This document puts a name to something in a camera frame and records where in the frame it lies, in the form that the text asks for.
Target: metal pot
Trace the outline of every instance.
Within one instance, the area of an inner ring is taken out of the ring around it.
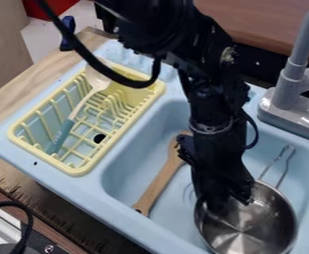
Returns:
[[[276,187],[261,179],[284,153],[291,153],[285,171]],[[211,213],[199,199],[195,207],[195,222],[206,244],[217,254],[286,254],[297,235],[297,219],[287,198],[278,190],[287,172],[295,149],[286,146],[262,172],[252,192],[253,202],[244,206],[230,198],[226,208]]]

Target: screw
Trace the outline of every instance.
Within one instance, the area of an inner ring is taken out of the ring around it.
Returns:
[[[54,251],[54,245],[47,245],[45,248],[46,253],[52,253]]]

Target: plastic dish drying rack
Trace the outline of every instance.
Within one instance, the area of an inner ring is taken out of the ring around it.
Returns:
[[[132,79],[148,79],[146,74],[113,63],[113,68]],[[145,89],[113,82],[94,95],[76,117],[71,135],[57,154],[45,151],[72,110],[91,90],[84,69],[50,94],[8,130],[9,139],[19,147],[71,175],[88,173],[132,124],[165,91],[157,80]]]

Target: gray faucet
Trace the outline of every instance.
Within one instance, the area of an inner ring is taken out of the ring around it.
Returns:
[[[309,12],[306,14],[292,55],[280,72],[276,87],[262,97],[258,117],[309,139],[309,99],[301,93],[309,90]]]

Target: light blue sink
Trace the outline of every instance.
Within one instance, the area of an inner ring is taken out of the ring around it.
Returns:
[[[150,71],[150,61],[109,42],[96,52],[116,63]],[[66,80],[84,63],[61,77]],[[164,65],[160,77],[167,92],[121,138],[91,173],[73,178],[9,142],[9,126],[51,93],[56,82],[0,125],[0,157],[41,185],[80,207],[96,219],[116,229],[132,241],[154,253],[208,253],[194,225],[195,196],[190,169],[183,167],[160,196],[150,218],[131,208],[143,194],[167,159],[170,140],[182,130],[188,130],[189,105],[181,90],[178,76]],[[292,254],[309,253],[309,140],[276,129],[256,118],[257,104],[264,89],[251,87],[251,101],[245,110],[258,124],[260,141],[244,154],[244,161],[257,177],[285,145],[296,148],[290,171],[280,190],[290,200],[299,223],[299,233]],[[252,130],[248,128],[248,139]],[[276,164],[265,180],[275,185],[284,165]]]

